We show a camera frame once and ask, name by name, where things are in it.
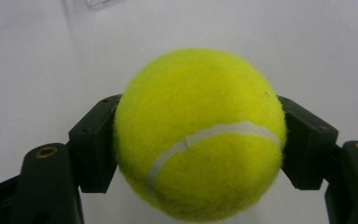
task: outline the tennis ball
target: tennis ball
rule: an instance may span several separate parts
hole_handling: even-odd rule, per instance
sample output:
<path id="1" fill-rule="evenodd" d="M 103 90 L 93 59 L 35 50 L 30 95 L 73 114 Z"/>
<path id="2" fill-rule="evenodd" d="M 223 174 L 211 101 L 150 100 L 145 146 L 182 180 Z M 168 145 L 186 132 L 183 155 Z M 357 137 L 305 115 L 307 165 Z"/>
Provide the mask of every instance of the tennis ball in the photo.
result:
<path id="1" fill-rule="evenodd" d="M 281 168 L 286 128 L 274 90 L 244 59 L 179 49 L 131 81 L 114 133 L 119 168 L 142 199 L 206 222 L 262 197 Z"/>

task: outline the yellow tennis ball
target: yellow tennis ball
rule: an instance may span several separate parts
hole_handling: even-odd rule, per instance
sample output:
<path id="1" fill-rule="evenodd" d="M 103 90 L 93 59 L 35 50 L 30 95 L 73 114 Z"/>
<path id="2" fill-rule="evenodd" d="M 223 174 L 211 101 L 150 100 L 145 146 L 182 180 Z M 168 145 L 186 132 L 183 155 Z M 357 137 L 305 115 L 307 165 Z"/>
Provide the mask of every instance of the yellow tennis ball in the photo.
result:
<path id="1" fill-rule="evenodd" d="M 281 168 L 286 128 L 274 90 L 244 59 L 180 49 L 133 79 L 114 132 L 133 190 L 171 217 L 204 222 L 261 198 Z"/>

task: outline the fuzzy felt surface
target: fuzzy felt surface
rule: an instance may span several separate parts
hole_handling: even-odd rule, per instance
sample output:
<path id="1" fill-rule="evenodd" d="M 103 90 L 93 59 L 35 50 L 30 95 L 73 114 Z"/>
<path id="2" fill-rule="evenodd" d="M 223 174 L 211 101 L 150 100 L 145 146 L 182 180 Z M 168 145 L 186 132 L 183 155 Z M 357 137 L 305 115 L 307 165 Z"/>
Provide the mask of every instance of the fuzzy felt surface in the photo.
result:
<path id="1" fill-rule="evenodd" d="M 224 133 L 173 155 L 147 192 L 155 159 L 215 124 L 243 120 L 285 143 L 282 106 L 266 79 L 244 59 L 215 49 L 180 49 L 148 64 L 117 107 L 115 151 L 132 189 L 166 214 L 216 221 L 256 203 L 282 165 L 282 151 L 256 134 Z"/>

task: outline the white seam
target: white seam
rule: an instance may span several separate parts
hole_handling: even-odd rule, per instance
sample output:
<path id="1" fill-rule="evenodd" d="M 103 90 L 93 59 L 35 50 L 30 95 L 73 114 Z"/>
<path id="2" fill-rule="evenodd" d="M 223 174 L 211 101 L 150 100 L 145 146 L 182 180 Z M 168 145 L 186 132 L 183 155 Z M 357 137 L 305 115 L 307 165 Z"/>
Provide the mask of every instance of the white seam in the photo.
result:
<path id="1" fill-rule="evenodd" d="M 244 120 L 238 123 L 232 123 L 232 124 L 216 124 L 210 129 L 203 129 L 196 133 L 193 133 L 189 136 L 187 136 L 185 139 L 177 142 L 174 144 L 170 149 L 165 151 L 164 153 L 160 154 L 152 164 L 152 167 L 149 171 L 149 174 L 147 176 L 147 193 L 150 197 L 150 199 L 154 202 L 154 194 L 153 194 L 153 188 L 155 184 L 156 177 L 161 170 L 162 166 L 165 164 L 165 162 L 175 154 L 185 151 L 190 147 L 193 147 L 198 142 L 217 136 L 219 134 L 224 133 L 237 133 L 237 134 L 252 134 L 260 137 L 267 138 L 271 141 L 273 141 L 278 148 L 281 148 L 281 143 L 278 139 L 278 137 L 272 133 L 269 129 L 259 126 L 257 124 L 252 123 L 251 121 Z"/>

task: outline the white background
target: white background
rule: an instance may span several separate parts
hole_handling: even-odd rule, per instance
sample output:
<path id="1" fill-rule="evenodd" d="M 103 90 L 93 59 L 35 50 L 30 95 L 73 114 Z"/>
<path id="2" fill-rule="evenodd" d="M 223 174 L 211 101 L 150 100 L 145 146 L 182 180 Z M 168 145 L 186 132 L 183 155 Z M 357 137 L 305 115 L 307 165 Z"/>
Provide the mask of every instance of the white background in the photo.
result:
<path id="1" fill-rule="evenodd" d="M 0 0 L 0 182 L 34 147 L 68 141 L 101 99 L 145 64 L 185 47 L 222 49 L 277 93 L 358 140 L 358 1 Z M 256 206 L 222 223 L 328 223 L 324 190 L 281 173 Z M 117 171 L 107 194 L 82 194 L 86 223 L 182 223 L 139 200 Z"/>

